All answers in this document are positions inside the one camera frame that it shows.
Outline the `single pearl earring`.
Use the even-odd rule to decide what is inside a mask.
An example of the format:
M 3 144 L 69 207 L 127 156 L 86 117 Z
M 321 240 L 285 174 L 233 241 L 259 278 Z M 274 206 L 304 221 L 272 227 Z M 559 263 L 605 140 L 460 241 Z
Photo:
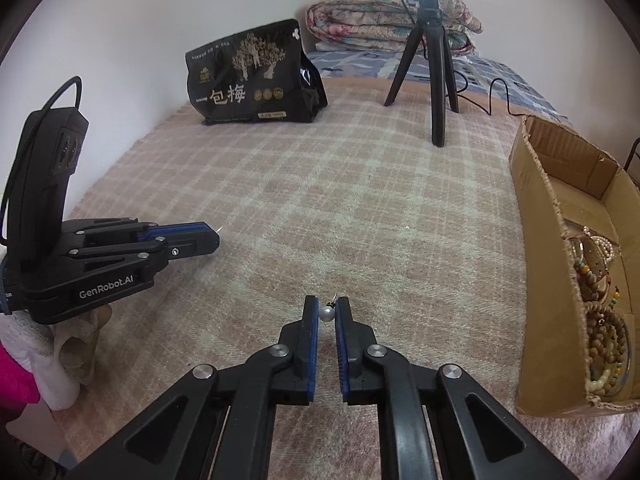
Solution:
M 322 322 L 332 322 L 335 318 L 336 299 L 327 302 L 319 310 L 319 318 Z

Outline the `pink plaid blanket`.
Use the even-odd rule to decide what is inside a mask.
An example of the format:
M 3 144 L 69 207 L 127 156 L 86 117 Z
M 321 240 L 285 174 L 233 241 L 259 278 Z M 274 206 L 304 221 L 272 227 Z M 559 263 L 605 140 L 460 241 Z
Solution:
M 614 243 L 618 310 L 639 325 L 639 199 L 616 162 L 570 128 L 465 106 L 443 148 L 416 86 L 333 79 L 311 124 L 206 126 L 191 107 L 137 141 L 76 219 L 204 221 L 221 245 L 172 262 L 115 302 L 96 377 L 55 418 L 86 458 L 201 363 L 244 362 L 345 296 L 410 362 L 463 367 L 576 474 L 606 476 L 639 428 L 639 375 L 587 390 L 588 337 L 570 239 Z

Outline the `black snack bag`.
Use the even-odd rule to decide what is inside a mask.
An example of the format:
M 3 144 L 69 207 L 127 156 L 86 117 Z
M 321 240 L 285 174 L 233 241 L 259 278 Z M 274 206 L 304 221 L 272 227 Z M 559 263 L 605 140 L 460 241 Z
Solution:
M 313 122 L 328 106 L 294 18 L 217 39 L 186 52 L 186 90 L 206 125 Z

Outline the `brown cardboard tray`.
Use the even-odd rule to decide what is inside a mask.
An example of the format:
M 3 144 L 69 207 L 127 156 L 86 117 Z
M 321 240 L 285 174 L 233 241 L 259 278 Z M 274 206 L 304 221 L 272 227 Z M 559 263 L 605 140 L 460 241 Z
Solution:
M 574 130 L 527 116 L 510 154 L 526 257 L 516 408 L 538 417 L 639 407 L 639 190 Z

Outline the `folded floral quilt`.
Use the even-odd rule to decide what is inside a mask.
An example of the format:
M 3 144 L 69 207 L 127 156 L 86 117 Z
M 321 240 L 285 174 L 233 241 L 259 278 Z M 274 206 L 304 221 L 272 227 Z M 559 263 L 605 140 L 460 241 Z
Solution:
M 482 22 L 463 0 L 438 0 L 451 52 L 475 51 Z M 320 0 L 307 9 L 308 32 L 319 50 L 401 52 L 418 17 L 418 0 Z

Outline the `black tripod stand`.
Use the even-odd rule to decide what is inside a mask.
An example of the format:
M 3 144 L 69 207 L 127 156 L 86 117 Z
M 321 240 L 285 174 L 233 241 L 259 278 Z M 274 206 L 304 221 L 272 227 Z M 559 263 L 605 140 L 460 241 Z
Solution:
M 385 106 L 395 103 L 419 46 L 422 44 L 428 70 L 431 93 L 431 137 L 436 148 L 442 148 L 446 140 L 446 110 L 460 110 L 454 63 L 447 33 L 442 20 L 439 0 L 418 0 L 416 22 L 408 36 L 395 77 L 384 101 Z

